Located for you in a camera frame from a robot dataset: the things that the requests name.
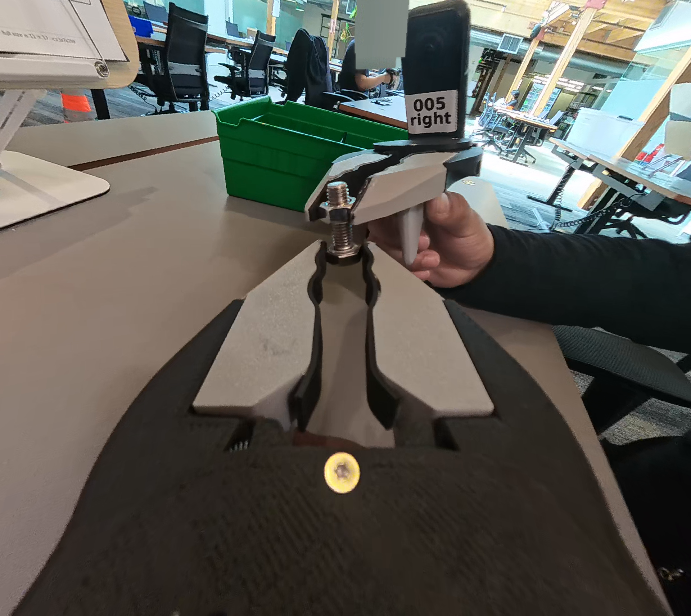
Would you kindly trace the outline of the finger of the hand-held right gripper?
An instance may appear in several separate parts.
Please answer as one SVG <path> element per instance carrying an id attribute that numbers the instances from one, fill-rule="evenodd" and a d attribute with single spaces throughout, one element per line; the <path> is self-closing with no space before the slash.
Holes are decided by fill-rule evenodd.
<path id="1" fill-rule="evenodd" d="M 423 204 L 445 189 L 446 163 L 457 154 L 414 154 L 367 177 L 352 208 L 352 223 L 379 220 Z"/>
<path id="2" fill-rule="evenodd" d="M 368 179 L 391 166 L 392 158 L 391 154 L 360 151 L 336 159 L 307 199 L 304 208 L 306 221 L 316 222 L 326 217 L 325 213 L 319 212 L 319 208 L 326 201 L 326 189 L 329 183 L 332 181 L 345 182 L 349 197 L 358 201 Z"/>

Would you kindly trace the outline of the green plastic bin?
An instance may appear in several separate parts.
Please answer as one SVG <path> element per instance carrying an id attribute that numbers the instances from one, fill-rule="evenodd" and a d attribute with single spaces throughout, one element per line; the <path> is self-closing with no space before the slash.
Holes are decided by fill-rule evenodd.
<path id="1" fill-rule="evenodd" d="M 397 127 L 269 97 L 214 114 L 228 195 L 297 212 L 339 157 L 408 139 Z"/>

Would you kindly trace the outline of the silver hex bolt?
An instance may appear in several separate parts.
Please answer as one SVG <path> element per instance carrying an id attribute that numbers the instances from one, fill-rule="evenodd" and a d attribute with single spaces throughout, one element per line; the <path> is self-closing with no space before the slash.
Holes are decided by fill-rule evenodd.
<path id="1" fill-rule="evenodd" d="M 338 180 L 328 183 L 326 201 L 345 203 L 348 197 L 351 196 L 346 182 Z M 360 254 L 360 244 L 354 240 L 352 222 L 329 225 L 332 237 L 327 248 L 328 261 L 338 265 L 354 263 Z"/>

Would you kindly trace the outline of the person's right hand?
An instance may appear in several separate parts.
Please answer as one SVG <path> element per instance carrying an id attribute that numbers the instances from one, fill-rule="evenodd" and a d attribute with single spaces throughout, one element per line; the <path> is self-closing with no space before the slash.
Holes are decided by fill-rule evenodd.
<path id="1" fill-rule="evenodd" d="M 368 240 L 423 282 L 441 289 L 470 283 L 489 264 L 494 239 L 487 224 L 462 195 L 445 192 L 426 202 L 423 229 L 413 262 L 403 260 L 401 235 L 394 216 L 371 221 Z"/>

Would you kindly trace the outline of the orange traffic cone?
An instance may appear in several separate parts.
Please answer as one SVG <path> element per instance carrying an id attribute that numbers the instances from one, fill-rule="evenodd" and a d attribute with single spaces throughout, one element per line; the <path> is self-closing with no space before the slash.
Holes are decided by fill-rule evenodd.
<path id="1" fill-rule="evenodd" d="M 64 89 L 60 91 L 64 122 L 78 123 L 96 119 L 87 94 L 84 90 Z"/>

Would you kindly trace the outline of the black office chair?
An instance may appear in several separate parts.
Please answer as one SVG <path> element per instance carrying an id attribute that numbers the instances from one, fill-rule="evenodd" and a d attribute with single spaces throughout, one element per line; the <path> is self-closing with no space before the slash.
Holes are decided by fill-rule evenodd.
<path id="1" fill-rule="evenodd" d="M 221 63 L 227 75 L 214 76 L 216 82 L 229 87 L 231 99 L 254 98 L 269 93 L 269 64 L 275 37 L 257 31 L 250 48 L 231 47 L 228 56 L 233 63 Z"/>
<path id="2" fill-rule="evenodd" d="M 144 84 L 157 99 L 159 113 L 175 113 L 177 104 L 190 111 L 209 109 L 206 41 L 208 16 L 173 2 L 168 5 L 162 48 L 144 50 Z"/>

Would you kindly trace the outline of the black hanging jacket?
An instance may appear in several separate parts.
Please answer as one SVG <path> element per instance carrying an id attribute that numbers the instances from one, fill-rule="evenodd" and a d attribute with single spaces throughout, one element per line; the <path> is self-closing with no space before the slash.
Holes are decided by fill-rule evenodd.
<path id="1" fill-rule="evenodd" d="M 298 29 L 291 42 L 284 69 L 284 92 L 289 101 L 297 102 L 305 91 L 333 91 L 327 45 L 321 36 L 311 35 L 304 28 Z"/>

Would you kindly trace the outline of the grey side desk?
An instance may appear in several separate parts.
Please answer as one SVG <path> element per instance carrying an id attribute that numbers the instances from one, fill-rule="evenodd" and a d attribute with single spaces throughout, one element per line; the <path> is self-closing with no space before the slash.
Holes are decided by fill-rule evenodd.
<path id="1" fill-rule="evenodd" d="M 339 111 L 351 116 L 407 130 L 405 98 L 387 95 L 384 98 L 341 102 Z"/>

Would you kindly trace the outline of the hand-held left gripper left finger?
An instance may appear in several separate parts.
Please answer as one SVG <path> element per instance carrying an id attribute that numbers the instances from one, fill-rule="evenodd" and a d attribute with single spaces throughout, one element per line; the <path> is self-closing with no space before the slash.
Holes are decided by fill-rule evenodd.
<path id="1" fill-rule="evenodd" d="M 289 396 L 313 354 L 316 308 L 308 283 L 324 245 L 310 244 L 246 295 L 195 396 L 195 413 L 292 427 Z"/>

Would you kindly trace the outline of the silver hex nut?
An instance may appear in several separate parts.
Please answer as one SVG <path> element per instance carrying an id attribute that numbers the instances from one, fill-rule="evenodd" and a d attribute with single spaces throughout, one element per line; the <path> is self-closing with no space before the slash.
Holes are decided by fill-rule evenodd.
<path id="1" fill-rule="evenodd" d="M 332 204 L 329 201 L 324 201 L 317 209 L 318 217 L 330 224 L 350 223 L 352 222 L 352 208 L 356 202 L 353 197 L 348 197 L 345 203 Z"/>

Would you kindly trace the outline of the person's right forearm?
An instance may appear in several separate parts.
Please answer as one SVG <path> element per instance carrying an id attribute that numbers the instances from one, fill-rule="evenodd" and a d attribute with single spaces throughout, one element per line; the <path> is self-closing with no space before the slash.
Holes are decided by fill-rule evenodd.
<path id="1" fill-rule="evenodd" d="M 463 306 L 552 326 L 602 328 L 690 353 L 690 244 L 489 229 L 495 250 L 470 283 L 438 289 Z"/>

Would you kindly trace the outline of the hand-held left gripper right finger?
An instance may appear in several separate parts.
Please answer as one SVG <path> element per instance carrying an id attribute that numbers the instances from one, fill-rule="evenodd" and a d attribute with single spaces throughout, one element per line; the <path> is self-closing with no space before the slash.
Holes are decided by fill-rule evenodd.
<path id="1" fill-rule="evenodd" d="M 375 244 L 362 249 L 367 403 L 386 429 L 491 415 L 444 300 Z"/>

